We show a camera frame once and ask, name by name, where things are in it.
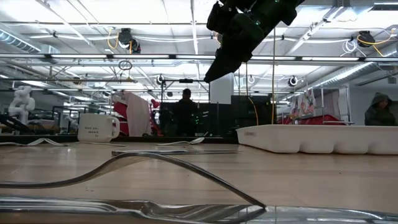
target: ceiling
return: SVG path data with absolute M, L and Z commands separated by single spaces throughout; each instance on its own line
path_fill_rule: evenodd
M 55 47 L 61 54 L 128 54 L 126 49 L 117 46 L 112 49 L 105 39 L 108 35 L 115 37 L 123 27 L 132 29 L 133 35 L 139 40 L 142 54 L 198 54 L 213 55 L 220 46 L 214 37 L 214 33 L 206 28 L 208 15 L 215 0 L 48 0 L 51 10 L 39 4 L 35 0 L 0 0 L 0 23 L 7 26 L 14 33 L 20 34 L 29 42 L 35 44 L 47 44 Z M 398 28 L 396 11 L 365 11 L 358 12 L 357 8 L 344 8 L 339 16 L 317 27 L 328 12 L 336 8 L 328 2 L 307 0 L 305 6 L 297 8 L 297 18 L 290 26 L 280 23 L 276 28 L 276 55 L 294 56 L 329 56 L 329 57 L 363 57 L 363 55 L 375 54 L 375 50 L 361 48 L 345 53 L 344 46 L 351 36 L 356 37 L 361 30 L 369 30 L 380 42 L 391 37 L 391 30 Z M 76 32 L 90 40 L 90 45 L 83 39 L 79 39 Z M 311 36 L 299 45 L 299 39 L 311 32 Z M 273 31 L 267 36 L 254 51 L 253 55 L 272 55 Z M 195 51 L 195 39 L 197 39 L 197 51 Z M 377 47 L 396 44 L 397 39 L 391 37 L 389 41 Z M 115 39 L 110 40 L 111 46 L 115 46 Z M 19 49 L 0 42 L 2 53 L 22 53 Z M 48 74 L 49 67 L 29 66 L 29 62 L 17 61 L 38 72 Z M 134 67 L 130 71 L 123 72 L 118 78 L 125 79 L 128 76 L 135 78 L 138 83 L 84 83 L 82 88 L 108 87 L 116 89 L 159 89 L 154 85 L 155 79 L 162 74 L 169 79 L 192 78 L 203 79 L 209 63 L 181 63 L 175 67 L 156 65 L 153 67 Z M 287 85 L 287 79 L 295 75 L 301 85 L 305 86 L 319 80 L 321 77 L 344 67 L 344 65 L 287 65 L 277 64 L 274 75 L 276 90 L 291 90 Z M 53 67 L 54 72 L 63 67 Z M 272 66 L 265 64 L 249 64 L 247 74 L 254 78 L 254 83 L 249 84 L 252 90 L 270 90 L 272 86 Z M 246 89 L 246 66 L 242 65 L 239 72 L 235 73 L 236 87 Z M 103 67 L 70 67 L 60 72 L 57 78 L 70 78 L 79 76 L 82 78 L 113 78 L 114 71 L 109 66 Z M 179 90 L 186 87 L 202 90 L 202 86 L 194 84 L 175 83 L 170 86 L 175 98 L 178 99 Z M 152 95 L 142 94 L 144 98 Z M 194 99 L 206 98 L 206 93 L 195 93 Z

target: table surface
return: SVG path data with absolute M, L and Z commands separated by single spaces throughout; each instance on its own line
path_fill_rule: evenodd
M 1 146 L 0 180 L 46 182 L 82 175 L 111 158 L 112 150 L 230 149 L 238 154 L 184 155 L 266 205 L 338 207 L 398 213 L 398 157 L 337 154 L 274 154 L 247 146 L 202 144 L 126 147 L 72 143 L 68 147 Z M 0 189 L 3 195 L 144 199 L 158 203 L 246 202 L 188 170 L 148 160 L 97 179 L 57 189 Z

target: ceiling duct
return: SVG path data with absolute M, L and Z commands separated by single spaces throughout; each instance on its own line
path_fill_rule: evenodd
M 19 50 L 30 54 L 59 54 L 60 51 L 51 45 L 40 44 L 26 39 L 23 35 L 12 31 L 10 28 L 0 23 L 0 42 L 4 42 Z M 58 63 L 58 60 L 52 58 L 43 58 L 43 62 Z
M 386 57 L 398 57 L 398 44 L 391 44 L 381 50 L 381 53 Z M 378 54 L 373 53 L 369 57 L 377 57 Z M 376 62 L 365 62 L 353 67 L 345 67 L 339 69 L 329 75 L 323 77 L 321 80 L 311 83 L 308 87 L 301 88 L 299 91 L 304 91 L 307 88 L 316 88 L 319 86 L 339 86 L 341 84 L 350 82 L 363 75 L 370 74 L 380 70 L 380 66 Z

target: white plastic tray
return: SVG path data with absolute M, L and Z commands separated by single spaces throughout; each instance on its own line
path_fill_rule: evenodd
M 398 127 L 273 124 L 237 132 L 240 144 L 276 153 L 398 154 Z

